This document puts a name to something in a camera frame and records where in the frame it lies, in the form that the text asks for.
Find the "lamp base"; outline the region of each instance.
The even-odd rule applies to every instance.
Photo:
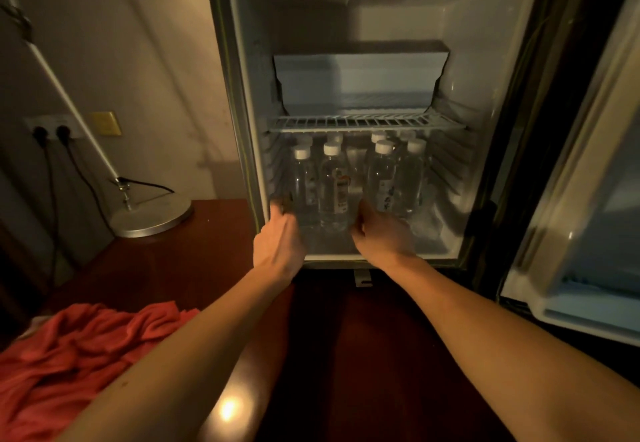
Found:
[[[137,204],[132,210],[122,209],[111,217],[111,229],[116,236],[137,238],[156,235],[173,228],[193,213],[191,200],[177,193],[159,196]]]

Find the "red cloth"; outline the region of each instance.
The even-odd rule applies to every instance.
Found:
[[[51,440],[103,390],[198,313],[175,302],[132,314],[74,304],[0,354],[0,440]]]

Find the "black plug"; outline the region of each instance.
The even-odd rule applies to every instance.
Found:
[[[69,147],[69,139],[71,138],[71,129],[66,125],[58,125],[56,135],[64,147]]]
[[[34,139],[36,139],[36,142],[41,148],[44,149],[45,147],[47,147],[47,136],[49,135],[47,129],[37,126],[35,129],[33,129],[31,135]]]

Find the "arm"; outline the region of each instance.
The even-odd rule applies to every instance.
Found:
[[[231,290],[103,390],[60,441],[185,440],[224,389],[252,327],[300,270],[296,218],[271,205],[253,265]]]
[[[517,440],[640,439],[640,390],[624,378],[436,272],[390,214],[362,202],[351,234],[418,304]]]

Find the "white bottle cap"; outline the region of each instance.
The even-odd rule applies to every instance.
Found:
[[[400,140],[404,143],[409,139],[415,139],[416,136],[415,131],[398,131],[397,134]]]
[[[376,143],[376,152],[378,154],[391,154],[394,150],[394,143],[391,141],[381,140]]]
[[[311,147],[311,145],[314,143],[314,138],[312,136],[310,136],[309,134],[298,134],[296,136],[296,142],[300,146]]]
[[[293,147],[293,155],[299,161],[309,159],[311,157],[311,149],[309,146],[295,146]]]
[[[342,132],[329,132],[326,135],[326,141],[328,143],[339,143],[342,144],[342,139],[344,139]]]
[[[324,143],[324,155],[337,156],[340,154],[340,148],[342,145],[335,141],[329,141]]]
[[[427,147],[424,139],[409,139],[406,143],[406,150],[411,154],[422,154]]]
[[[385,139],[387,139],[387,132],[385,131],[371,132],[371,142],[373,142],[374,144],[377,143],[378,141],[384,141]]]

